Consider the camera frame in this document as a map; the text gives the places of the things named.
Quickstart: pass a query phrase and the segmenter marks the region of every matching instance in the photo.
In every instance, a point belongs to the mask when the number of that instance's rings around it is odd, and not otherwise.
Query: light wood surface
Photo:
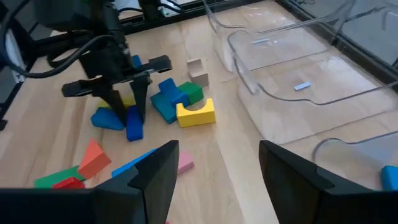
[[[168,77],[178,85],[189,81],[188,59],[207,58],[210,85],[204,93],[205,98],[214,100],[216,123],[183,129],[177,122],[169,125],[147,100],[143,140],[128,142],[125,131],[95,128],[90,116],[99,99],[64,98],[60,91],[64,83],[85,78],[76,62],[56,77],[27,79],[22,86],[5,117],[9,124],[0,133],[0,186],[31,187],[36,178],[79,164],[88,141],[94,138],[112,163],[86,181],[88,187],[93,187],[109,179],[112,170],[177,139],[180,150],[193,156],[195,168],[177,179],[169,221],[277,223],[258,162],[261,135],[237,97],[238,79],[224,69],[213,51],[211,32],[207,17],[202,16],[126,38],[132,54],[140,55],[143,63],[163,54],[172,60],[173,70],[152,74],[149,96],[157,93],[157,84]],[[40,58],[33,71],[49,69],[45,59]],[[226,82],[225,77],[232,79]],[[123,95],[131,94],[126,83],[115,88]],[[396,111],[381,113],[283,146],[309,159],[322,139],[358,141],[396,131],[397,117]]]

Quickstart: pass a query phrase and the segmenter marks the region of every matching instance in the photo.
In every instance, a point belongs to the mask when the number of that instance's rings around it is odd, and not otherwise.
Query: green wooden block
[[[52,188],[54,184],[57,184],[69,177],[76,177],[78,180],[84,180],[85,178],[77,172],[79,166],[74,166],[70,169],[66,169],[54,174],[50,174],[46,177],[35,179],[33,185],[35,188]]]
[[[200,85],[185,82],[184,84],[180,85],[178,89],[188,95],[191,105],[203,99],[203,90],[201,89]]]

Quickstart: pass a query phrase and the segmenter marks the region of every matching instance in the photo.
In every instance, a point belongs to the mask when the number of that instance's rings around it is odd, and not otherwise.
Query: toy block
[[[90,139],[90,143],[88,143],[86,154],[80,163],[78,172],[86,179],[90,179],[110,163],[111,160],[102,148],[94,139]]]
[[[127,110],[126,136],[129,141],[144,138],[144,124],[139,117],[138,106],[132,106]]]
[[[168,124],[171,124],[177,120],[175,108],[172,106],[170,100],[166,96],[162,95],[161,93],[157,93],[151,96],[150,100],[156,110],[163,116]]]
[[[91,123],[97,128],[106,128],[117,131],[124,130],[124,125],[113,112],[113,110],[98,108],[93,116],[91,116]]]
[[[141,59],[139,58],[138,55],[134,55],[131,57],[131,62],[132,62],[132,66],[134,68],[140,67],[142,65],[141,63]]]
[[[216,122],[213,100],[207,99],[206,105],[196,111],[186,110],[181,103],[177,104],[177,119],[181,128]]]
[[[202,87],[209,85],[209,77],[203,66],[203,59],[195,58],[187,61],[189,76],[193,83]]]
[[[153,151],[155,151],[156,149],[153,149],[147,153],[145,153],[144,155],[138,157],[137,159],[134,159],[133,161],[124,164],[123,166],[117,168],[116,170],[112,171],[112,177],[116,177],[117,175],[123,173],[124,171],[130,169],[132,166],[136,165],[136,163],[138,163],[139,161],[143,160],[145,157],[147,157],[149,154],[151,154]]]
[[[189,103],[191,105],[203,99],[203,90],[200,85],[185,82],[184,84],[180,85],[178,89],[188,95]]]
[[[134,106],[136,104],[136,99],[133,96],[122,97],[122,101],[125,108],[129,108],[130,106]],[[110,110],[112,109],[111,106],[104,100],[99,101],[98,107]]]
[[[177,103],[182,103],[184,106],[189,106],[189,97],[187,94],[181,92],[176,86],[172,78],[168,78],[159,83],[160,93],[166,96],[173,106]]]
[[[180,158],[178,159],[178,171],[180,175],[194,167],[192,156],[188,152],[180,152]]]
[[[76,177],[69,177],[66,180],[63,180],[57,184],[52,186],[53,189],[85,189],[86,186],[84,183]]]
[[[33,181],[33,185],[35,188],[52,188],[54,184],[57,184],[69,177],[75,177],[78,180],[84,180],[85,178],[78,173],[79,166],[72,167],[70,169],[66,169],[60,172],[56,172],[54,174],[48,175],[46,177],[42,177],[39,179],[35,179]]]
[[[385,166],[381,169],[383,190],[398,190],[398,167]]]

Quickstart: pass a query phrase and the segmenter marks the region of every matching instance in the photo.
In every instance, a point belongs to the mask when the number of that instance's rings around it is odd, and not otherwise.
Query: transparent container
[[[223,62],[225,69],[232,72],[231,49],[227,38],[237,30],[245,30],[250,34],[263,34],[264,30],[272,30],[287,25],[301,23],[295,15],[295,11],[289,12],[277,2],[291,2],[297,7],[300,5],[293,0],[203,0],[210,25],[213,29],[213,47],[217,56]],[[347,18],[355,0],[337,0],[327,3],[330,6],[326,10],[317,11],[316,21],[334,21],[336,30],[341,28],[343,18]],[[226,5],[235,6],[229,10],[223,10]]]
[[[336,15],[227,38],[239,98],[265,139],[285,144],[397,108],[398,82],[383,85],[330,45],[346,19]]]
[[[360,142],[325,139],[314,149],[312,160],[322,168],[374,190],[382,190],[380,171],[398,165],[398,132]]]

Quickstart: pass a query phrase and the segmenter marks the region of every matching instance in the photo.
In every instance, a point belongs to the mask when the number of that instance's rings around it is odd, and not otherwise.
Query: blue triangular prism block
[[[124,130],[124,125],[120,122],[119,118],[113,110],[98,108],[95,114],[91,117],[93,126],[98,128],[106,128],[117,131]]]

